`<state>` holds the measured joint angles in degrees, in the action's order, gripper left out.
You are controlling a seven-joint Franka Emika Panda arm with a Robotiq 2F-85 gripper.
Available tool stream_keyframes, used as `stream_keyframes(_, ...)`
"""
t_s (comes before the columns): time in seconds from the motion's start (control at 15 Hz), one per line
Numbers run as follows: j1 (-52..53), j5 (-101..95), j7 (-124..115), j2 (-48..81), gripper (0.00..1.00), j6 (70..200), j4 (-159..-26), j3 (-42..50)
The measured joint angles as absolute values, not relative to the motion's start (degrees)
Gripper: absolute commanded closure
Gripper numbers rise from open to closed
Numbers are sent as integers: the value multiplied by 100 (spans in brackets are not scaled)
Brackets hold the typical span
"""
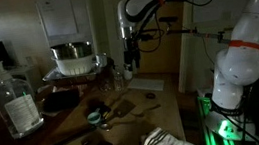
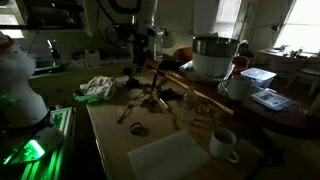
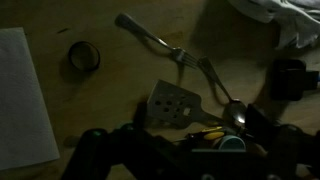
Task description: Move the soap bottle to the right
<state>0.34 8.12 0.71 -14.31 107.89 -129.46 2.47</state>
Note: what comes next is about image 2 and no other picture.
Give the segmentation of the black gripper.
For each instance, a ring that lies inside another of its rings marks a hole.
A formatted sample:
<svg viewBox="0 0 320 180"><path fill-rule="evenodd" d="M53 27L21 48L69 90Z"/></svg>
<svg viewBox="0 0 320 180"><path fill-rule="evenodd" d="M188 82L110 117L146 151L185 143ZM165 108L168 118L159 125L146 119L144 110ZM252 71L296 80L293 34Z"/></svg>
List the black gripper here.
<svg viewBox="0 0 320 180"><path fill-rule="evenodd" d="M138 33L135 25L129 23L119 23L114 26L118 38L133 45L133 63L136 71L141 72L145 65L144 48L148 45L148 36Z"/></svg>

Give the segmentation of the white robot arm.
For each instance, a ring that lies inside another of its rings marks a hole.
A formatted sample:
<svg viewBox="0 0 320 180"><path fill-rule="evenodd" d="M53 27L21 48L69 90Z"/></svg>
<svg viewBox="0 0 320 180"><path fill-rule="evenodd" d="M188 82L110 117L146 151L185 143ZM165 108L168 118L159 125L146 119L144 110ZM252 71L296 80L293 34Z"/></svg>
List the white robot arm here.
<svg viewBox="0 0 320 180"><path fill-rule="evenodd" d="M29 85L35 69L35 60L0 32L1 114L8 129L1 141L2 166L9 165L26 145L32 147L27 160L34 161L54 150L64 138L43 98Z"/></svg>

